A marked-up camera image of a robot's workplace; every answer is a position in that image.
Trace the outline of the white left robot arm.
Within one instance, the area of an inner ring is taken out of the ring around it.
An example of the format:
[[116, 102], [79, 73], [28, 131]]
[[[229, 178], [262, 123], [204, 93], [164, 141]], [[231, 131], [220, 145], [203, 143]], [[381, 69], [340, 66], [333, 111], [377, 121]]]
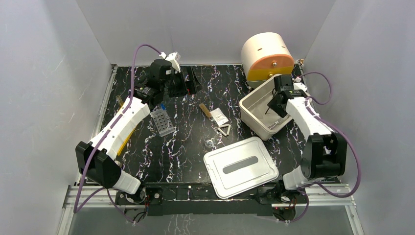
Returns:
[[119, 150], [136, 126], [145, 119], [163, 98], [193, 95], [202, 89], [194, 69], [176, 69], [173, 62], [156, 59], [144, 78], [135, 82], [114, 118], [89, 142], [79, 142], [75, 148], [78, 169], [86, 178], [106, 189], [127, 193], [135, 204], [146, 198], [142, 182], [126, 173], [115, 162]]

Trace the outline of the white clay pipe triangle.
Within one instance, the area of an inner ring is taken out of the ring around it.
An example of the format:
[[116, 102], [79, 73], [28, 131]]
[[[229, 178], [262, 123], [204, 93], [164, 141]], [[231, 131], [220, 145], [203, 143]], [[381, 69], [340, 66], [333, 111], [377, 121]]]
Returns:
[[227, 137], [231, 132], [231, 125], [230, 124], [223, 124], [214, 128], [218, 131], [222, 136]]

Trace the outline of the brown test tube brush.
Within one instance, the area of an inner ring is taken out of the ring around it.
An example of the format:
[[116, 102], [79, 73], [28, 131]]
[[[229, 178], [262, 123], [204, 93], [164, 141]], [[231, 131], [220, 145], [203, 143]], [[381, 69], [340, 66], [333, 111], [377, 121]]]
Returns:
[[207, 118], [209, 118], [209, 119], [213, 118], [211, 112], [209, 111], [209, 109], [206, 107], [205, 104], [200, 103], [199, 107]]

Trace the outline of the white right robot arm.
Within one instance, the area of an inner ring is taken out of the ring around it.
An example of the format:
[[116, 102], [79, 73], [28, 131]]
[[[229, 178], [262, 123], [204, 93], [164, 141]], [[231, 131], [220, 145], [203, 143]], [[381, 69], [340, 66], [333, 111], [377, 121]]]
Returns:
[[295, 189], [344, 174], [347, 142], [318, 120], [319, 115], [310, 105], [310, 98], [302, 89], [295, 89], [290, 75], [275, 75], [273, 82], [273, 97], [267, 104], [269, 109], [282, 118], [290, 116], [306, 141], [300, 165], [284, 174], [283, 185], [276, 188], [276, 198], [287, 203], [294, 198]]

